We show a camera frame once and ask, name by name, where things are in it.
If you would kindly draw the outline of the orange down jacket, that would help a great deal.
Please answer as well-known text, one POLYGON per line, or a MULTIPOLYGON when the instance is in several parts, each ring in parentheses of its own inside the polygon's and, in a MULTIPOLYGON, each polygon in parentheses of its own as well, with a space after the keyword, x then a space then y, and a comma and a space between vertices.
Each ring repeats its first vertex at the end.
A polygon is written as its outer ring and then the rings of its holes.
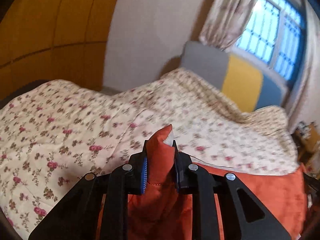
POLYGON ((294 239, 303 227, 303 170, 232 173, 191 161, 172 127, 101 177, 95 239, 294 239))

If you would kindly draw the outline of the floral quilt on bed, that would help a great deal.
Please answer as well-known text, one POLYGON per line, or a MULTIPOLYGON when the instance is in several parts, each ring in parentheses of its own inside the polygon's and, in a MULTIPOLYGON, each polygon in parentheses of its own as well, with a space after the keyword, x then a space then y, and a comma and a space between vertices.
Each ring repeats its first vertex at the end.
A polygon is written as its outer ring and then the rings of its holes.
POLYGON ((27 239, 84 174, 112 171, 168 125, 166 140, 211 167, 272 176, 298 168, 282 108, 242 112, 193 72, 114 96, 54 80, 1 109, 1 209, 27 239))

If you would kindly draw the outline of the grey yellow blue headboard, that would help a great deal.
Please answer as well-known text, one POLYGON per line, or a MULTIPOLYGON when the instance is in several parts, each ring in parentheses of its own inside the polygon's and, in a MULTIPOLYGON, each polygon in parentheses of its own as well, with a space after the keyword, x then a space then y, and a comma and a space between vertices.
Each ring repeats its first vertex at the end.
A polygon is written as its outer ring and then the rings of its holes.
POLYGON ((180 66, 213 85, 243 112, 283 104, 286 90, 270 75, 234 54, 188 41, 180 66))

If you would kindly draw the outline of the wooden side table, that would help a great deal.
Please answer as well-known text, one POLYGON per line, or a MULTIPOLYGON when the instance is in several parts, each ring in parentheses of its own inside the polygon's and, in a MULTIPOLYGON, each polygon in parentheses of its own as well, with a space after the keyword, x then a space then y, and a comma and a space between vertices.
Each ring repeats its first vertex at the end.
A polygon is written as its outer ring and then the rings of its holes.
POLYGON ((316 123, 299 122, 292 137, 297 146, 298 161, 304 164, 309 176, 319 179, 319 131, 316 123))

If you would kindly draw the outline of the floral curtain right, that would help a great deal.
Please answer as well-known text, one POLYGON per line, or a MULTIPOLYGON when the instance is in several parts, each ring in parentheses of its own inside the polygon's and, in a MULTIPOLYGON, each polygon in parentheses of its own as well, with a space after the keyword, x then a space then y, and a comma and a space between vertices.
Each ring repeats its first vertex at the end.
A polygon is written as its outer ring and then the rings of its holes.
POLYGON ((319 124, 319 18, 308 0, 306 12, 306 49, 302 68, 286 103, 288 130, 293 133, 299 122, 319 124))

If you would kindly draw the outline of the floral curtain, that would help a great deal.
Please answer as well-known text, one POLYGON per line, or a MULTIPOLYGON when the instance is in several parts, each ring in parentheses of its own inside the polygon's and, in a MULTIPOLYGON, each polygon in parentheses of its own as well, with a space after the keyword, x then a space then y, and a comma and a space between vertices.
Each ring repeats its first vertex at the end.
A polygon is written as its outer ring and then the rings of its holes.
POLYGON ((306 49, 302 68, 286 103, 288 130, 293 133, 299 122, 319 124, 319 18, 308 0, 306 12, 306 49))
POLYGON ((245 30, 257 0, 214 0, 199 35, 205 46, 228 51, 245 30))

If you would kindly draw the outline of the window with grille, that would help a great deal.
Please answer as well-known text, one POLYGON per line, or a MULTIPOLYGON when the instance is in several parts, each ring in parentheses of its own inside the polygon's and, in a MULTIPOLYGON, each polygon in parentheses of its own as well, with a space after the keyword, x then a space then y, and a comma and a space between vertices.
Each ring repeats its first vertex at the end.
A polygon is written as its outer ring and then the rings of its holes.
POLYGON ((235 46, 292 88, 305 48, 305 18, 301 4, 295 0, 257 0, 235 46))

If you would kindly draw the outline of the floral curtain left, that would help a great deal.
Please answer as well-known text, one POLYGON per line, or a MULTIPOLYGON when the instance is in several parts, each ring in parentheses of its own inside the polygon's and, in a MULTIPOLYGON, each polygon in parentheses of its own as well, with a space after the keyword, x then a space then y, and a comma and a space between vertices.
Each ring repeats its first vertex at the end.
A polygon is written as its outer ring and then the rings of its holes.
POLYGON ((257 0, 214 0, 199 35, 205 46, 228 51, 245 30, 257 0))

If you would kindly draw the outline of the wooden wardrobe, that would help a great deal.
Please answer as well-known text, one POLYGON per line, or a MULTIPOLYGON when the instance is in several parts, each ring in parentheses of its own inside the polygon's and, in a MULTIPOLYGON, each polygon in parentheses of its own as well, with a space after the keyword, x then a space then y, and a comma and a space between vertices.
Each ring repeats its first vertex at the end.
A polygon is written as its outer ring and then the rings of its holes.
POLYGON ((1 97, 36 80, 99 91, 117 0, 14 0, 1 20, 1 97))

